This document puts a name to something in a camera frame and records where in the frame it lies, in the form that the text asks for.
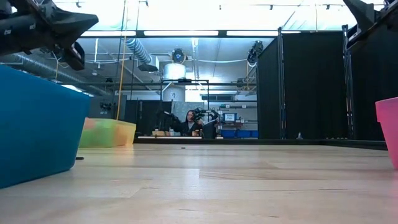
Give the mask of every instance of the pink bin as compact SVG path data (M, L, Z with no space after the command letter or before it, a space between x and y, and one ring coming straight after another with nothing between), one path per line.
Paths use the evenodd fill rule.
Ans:
M398 97L376 102L377 120L381 124L392 165L398 169Z

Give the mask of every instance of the dark hair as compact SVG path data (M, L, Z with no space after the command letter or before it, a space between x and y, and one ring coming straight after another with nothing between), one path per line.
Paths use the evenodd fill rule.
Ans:
M185 122L188 122L187 116L188 116L189 112L192 112L192 115L193 115L192 120L195 119L195 111L194 110L188 110L187 115L185 115Z

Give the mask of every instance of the small object on floor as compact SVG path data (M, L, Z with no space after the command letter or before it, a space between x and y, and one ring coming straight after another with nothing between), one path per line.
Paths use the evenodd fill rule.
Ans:
M303 139L303 137L301 137L301 133L298 133L298 136L297 136L296 139L298 139L298 140L302 140Z

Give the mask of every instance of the wooden table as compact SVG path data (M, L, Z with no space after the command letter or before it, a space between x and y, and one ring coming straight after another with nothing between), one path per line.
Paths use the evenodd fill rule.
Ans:
M0 223L397 223L386 151L136 144L0 190Z

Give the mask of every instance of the plastic bin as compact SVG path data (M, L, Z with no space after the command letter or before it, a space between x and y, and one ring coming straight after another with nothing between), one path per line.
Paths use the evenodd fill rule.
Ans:
M258 138L259 137L259 131L251 131L251 137L252 138Z
M221 130L221 135L225 139L235 138L235 130Z
M236 135L238 138L250 138L251 137L251 131L248 130L237 130Z
M79 147L115 147L133 144L136 125L113 119L86 118Z
M376 102L376 113L392 165L398 169L398 98Z
M75 164L90 97L0 65L0 188Z

